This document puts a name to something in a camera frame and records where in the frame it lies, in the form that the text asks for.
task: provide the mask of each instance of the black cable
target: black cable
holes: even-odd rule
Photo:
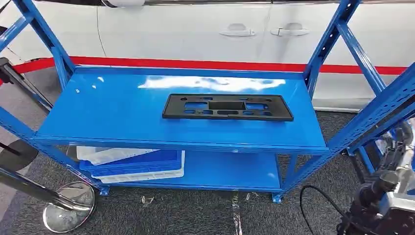
[[[370,229],[361,226],[359,224],[356,224],[355,222],[351,221],[351,219],[349,217],[347,217],[347,215],[336,205],[336,203],[334,203],[333,199],[331,199],[325,192],[323,192],[321,189],[319,189],[316,186],[312,186],[312,185],[305,185],[302,187],[301,192],[300,192],[300,210],[301,210],[301,214],[302,217],[305,220],[305,223],[307,224],[308,229],[310,230],[311,234],[314,235],[313,230],[311,229],[310,223],[308,222],[305,213],[304,213],[304,208],[302,207],[302,195],[304,194],[304,190],[306,188],[312,188],[316,191],[318,191],[321,195],[323,195],[326,200],[334,207],[334,209],[337,210],[338,213],[340,213],[350,224],[354,225],[357,229],[361,230],[362,232],[366,233],[366,234],[372,234],[372,235],[379,235],[373,231],[371,231]]]

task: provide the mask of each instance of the round metal base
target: round metal base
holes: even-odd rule
[[[79,227],[95,208],[95,192],[84,182],[72,182],[57,190],[57,193],[72,201],[88,205],[89,211],[67,211],[55,205],[48,205],[43,210],[43,223],[55,233],[66,233]]]
[[[0,166],[8,170],[21,170],[29,165],[38,155],[38,150],[23,140],[14,141],[8,146],[20,153],[20,155],[16,155],[6,149],[0,152]]]

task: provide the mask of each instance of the chrome stand base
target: chrome stand base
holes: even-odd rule
[[[88,211],[67,211],[55,205],[43,210],[43,223],[55,233],[72,231],[84,223],[95,208],[95,192],[84,182],[72,182],[57,190],[57,193],[91,208]]]

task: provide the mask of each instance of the lower shelf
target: lower shelf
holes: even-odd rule
[[[281,191],[276,155],[186,151],[184,177],[108,184],[123,187]]]

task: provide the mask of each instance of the blue metal shelf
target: blue metal shelf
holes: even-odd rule
[[[184,177],[109,185],[150,188],[282,191],[277,159],[275,154],[271,153],[186,151]]]
[[[171,93],[280,94],[294,121],[165,119]],[[225,152],[328,151],[301,74],[280,72],[78,68],[34,139]]]
[[[109,186],[253,190],[272,192],[280,202],[341,151],[364,151],[361,146],[415,113],[415,63],[386,87],[347,26],[359,0],[340,2],[303,73],[76,67],[33,2],[13,2],[23,17],[3,33],[0,50],[30,24],[54,57],[63,93],[38,132],[1,107],[0,126],[103,195]],[[326,144],[311,99],[340,36],[376,98]],[[294,121],[163,119],[171,93],[279,94]],[[53,144],[186,150],[184,177],[105,185]],[[276,153],[290,154],[284,182]],[[312,157],[295,171],[298,154]]]

